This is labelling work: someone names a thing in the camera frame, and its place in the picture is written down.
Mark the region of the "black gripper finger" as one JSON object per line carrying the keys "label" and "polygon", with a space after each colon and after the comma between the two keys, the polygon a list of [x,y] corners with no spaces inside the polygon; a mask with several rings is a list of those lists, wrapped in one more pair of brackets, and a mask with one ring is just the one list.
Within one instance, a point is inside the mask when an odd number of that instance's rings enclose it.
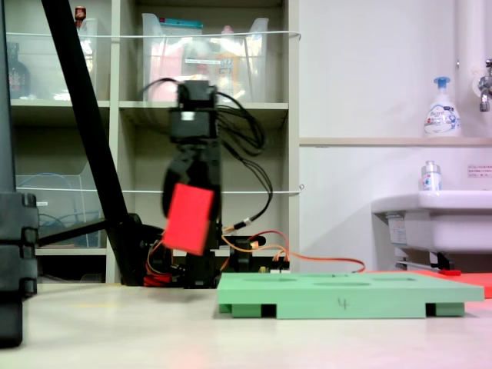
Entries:
{"label": "black gripper finger", "polygon": [[214,233],[221,233],[221,151],[201,150],[191,168],[191,184],[213,192],[210,220]]}
{"label": "black gripper finger", "polygon": [[168,166],[165,173],[161,194],[161,207],[166,218],[168,217],[175,185],[190,184],[191,179],[188,171],[194,164],[195,157],[196,154],[193,151],[179,151]]}

